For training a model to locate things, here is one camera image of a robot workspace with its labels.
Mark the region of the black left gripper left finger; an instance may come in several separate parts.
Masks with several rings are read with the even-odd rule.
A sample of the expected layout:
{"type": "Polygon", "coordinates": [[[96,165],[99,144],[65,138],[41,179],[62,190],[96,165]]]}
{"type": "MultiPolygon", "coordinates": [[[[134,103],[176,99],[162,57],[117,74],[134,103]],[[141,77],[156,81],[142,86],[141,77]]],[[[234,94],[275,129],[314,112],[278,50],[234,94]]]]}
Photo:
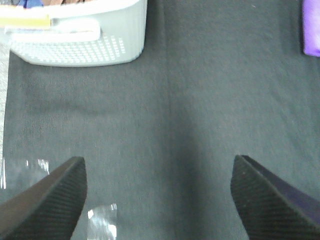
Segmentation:
{"type": "Polygon", "coordinates": [[[0,206],[2,240],[69,240],[87,198],[83,157],[72,157],[0,206]]]}

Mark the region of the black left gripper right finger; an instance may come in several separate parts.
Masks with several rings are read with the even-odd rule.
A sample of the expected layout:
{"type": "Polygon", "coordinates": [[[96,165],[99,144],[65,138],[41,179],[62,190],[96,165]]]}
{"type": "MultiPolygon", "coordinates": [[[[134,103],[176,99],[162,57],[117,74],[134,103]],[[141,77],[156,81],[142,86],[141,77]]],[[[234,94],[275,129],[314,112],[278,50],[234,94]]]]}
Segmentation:
{"type": "Polygon", "coordinates": [[[251,157],[235,156],[230,191],[249,239],[320,238],[320,202],[251,157]]]}

